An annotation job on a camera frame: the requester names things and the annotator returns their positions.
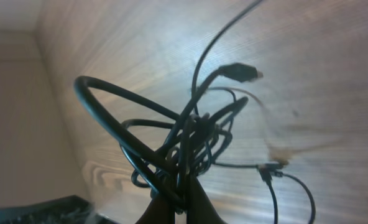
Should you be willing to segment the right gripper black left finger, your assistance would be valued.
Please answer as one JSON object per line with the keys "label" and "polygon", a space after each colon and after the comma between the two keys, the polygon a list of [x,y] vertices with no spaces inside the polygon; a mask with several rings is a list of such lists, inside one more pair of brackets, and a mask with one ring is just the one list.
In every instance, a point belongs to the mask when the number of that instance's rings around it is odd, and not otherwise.
{"label": "right gripper black left finger", "polygon": [[175,211],[169,201],[156,195],[136,224],[175,224]]}

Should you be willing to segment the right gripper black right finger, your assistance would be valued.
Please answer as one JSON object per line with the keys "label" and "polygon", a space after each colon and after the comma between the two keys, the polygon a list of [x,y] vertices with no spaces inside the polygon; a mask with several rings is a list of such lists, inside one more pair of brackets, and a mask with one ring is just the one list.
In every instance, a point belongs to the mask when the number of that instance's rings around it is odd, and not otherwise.
{"label": "right gripper black right finger", "polygon": [[226,224],[218,215],[198,179],[191,176],[186,189],[187,224]]}

